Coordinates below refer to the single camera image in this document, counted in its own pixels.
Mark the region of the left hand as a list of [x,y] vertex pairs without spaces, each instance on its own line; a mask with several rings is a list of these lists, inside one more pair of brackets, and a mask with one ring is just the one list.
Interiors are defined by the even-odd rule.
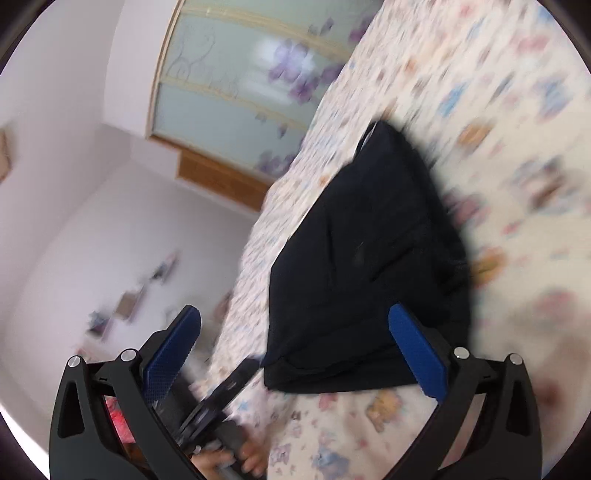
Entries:
[[238,455],[233,455],[226,449],[200,450],[190,457],[190,461],[206,479],[221,479],[219,470],[235,464],[236,459],[242,461],[242,471],[250,473],[256,478],[266,474],[269,466],[270,450],[263,444],[247,440]]

